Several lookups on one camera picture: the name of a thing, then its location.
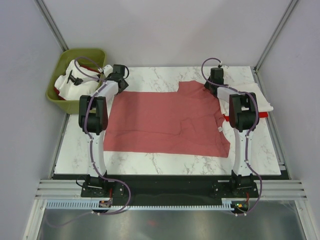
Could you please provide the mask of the pink t-shirt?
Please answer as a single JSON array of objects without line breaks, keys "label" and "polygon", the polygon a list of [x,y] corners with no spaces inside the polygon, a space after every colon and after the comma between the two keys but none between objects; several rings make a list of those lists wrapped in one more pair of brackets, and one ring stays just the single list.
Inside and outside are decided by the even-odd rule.
[{"label": "pink t-shirt", "polygon": [[197,81],[175,92],[124,91],[112,103],[103,149],[226,158],[220,103]]}]

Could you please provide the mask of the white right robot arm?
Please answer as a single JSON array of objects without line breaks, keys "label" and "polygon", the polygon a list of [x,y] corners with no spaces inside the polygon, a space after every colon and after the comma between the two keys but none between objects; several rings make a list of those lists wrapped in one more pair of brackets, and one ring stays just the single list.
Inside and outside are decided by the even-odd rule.
[{"label": "white right robot arm", "polygon": [[231,170],[229,191],[235,197],[242,196],[255,186],[251,167],[252,133],[259,123],[259,108],[254,92],[239,91],[224,84],[224,70],[221,65],[210,69],[204,87],[219,100],[229,105],[229,124],[234,130],[235,160]]}]

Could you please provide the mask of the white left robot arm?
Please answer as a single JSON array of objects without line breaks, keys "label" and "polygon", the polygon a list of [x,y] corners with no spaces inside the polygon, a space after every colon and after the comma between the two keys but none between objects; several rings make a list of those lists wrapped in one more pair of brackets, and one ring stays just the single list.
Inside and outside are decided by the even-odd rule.
[{"label": "white left robot arm", "polygon": [[106,65],[101,72],[106,78],[97,90],[79,99],[78,125],[86,134],[88,143],[88,173],[82,189],[104,197],[110,191],[103,150],[108,126],[107,102],[129,86],[126,78],[130,72],[127,66],[121,64]]}]

